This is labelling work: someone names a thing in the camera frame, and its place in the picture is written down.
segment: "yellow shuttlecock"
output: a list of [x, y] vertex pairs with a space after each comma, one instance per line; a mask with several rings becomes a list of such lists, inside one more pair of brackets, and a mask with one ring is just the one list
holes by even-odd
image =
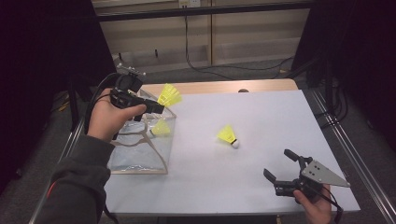
[[170, 132], [171, 129], [164, 119], [159, 119], [154, 127], [149, 130], [149, 133], [152, 135], [151, 137], [155, 137], [157, 135], [167, 135]]
[[236, 139], [235, 134], [233, 133], [233, 128], [229, 124], [221, 129], [218, 133], [218, 138], [230, 143], [233, 148], [239, 147], [239, 141]]
[[164, 106], [174, 105], [181, 101], [180, 92], [171, 84], [166, 83], [163, 87], [158, 103]]

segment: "clear container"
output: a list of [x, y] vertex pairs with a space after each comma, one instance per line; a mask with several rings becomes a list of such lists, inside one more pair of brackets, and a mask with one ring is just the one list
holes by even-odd
[[[157, 101], [146, 91], [140, 97]], [[176, 115], [165, 108], [161, 115], [145, 114], [141, 121], [127, 121], [120, 130], [108, 162], [111, 174], [166, 175], [172, 149]]]

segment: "white table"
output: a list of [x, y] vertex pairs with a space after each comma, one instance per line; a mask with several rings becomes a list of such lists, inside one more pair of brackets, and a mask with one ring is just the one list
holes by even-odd
[[[303, 211], [275, 196], [263, 175], [298, 177], [283, 151], [313, 157], [343, 176], [301, 91], [185, 94], [171, 106], [177, 122], [168, 175], [113, 175], [106, 184], [110, 212], [142, 216], [274, 215]], [[217, 139], [231, 124], [233, 149]], [[360, 208], [350, 189], [332, 187], [345, 211]]]

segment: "sleeve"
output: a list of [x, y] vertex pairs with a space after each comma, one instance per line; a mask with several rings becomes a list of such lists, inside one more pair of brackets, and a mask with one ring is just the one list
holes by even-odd
[[106, 168], [114, 146], [82, 135], [55, 168], [36, 223], [98, 223], [106, 202]]

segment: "human hand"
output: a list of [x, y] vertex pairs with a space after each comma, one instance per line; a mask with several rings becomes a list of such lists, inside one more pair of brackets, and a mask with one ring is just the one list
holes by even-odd
[[[101, 96], [107, 94], [110, 94], [110, 89], [105, 89]], [[109, 96], [105, 96], [93, 108], [87, 135], [110, 142], [128, 119], [143, 114], [145, 110], [145, 105], [119, 109], [111, 104]]]
[[[330, 185], [323, 185], [321, 193], [330, 198]], [[332, 205], [329, 202], [320, 197], [316, 202], [311, 203], [299, 190], [295, 190], [293, 194], [304, 207], [306, 220], [309, 224], [328, 224], [331, 222]]]

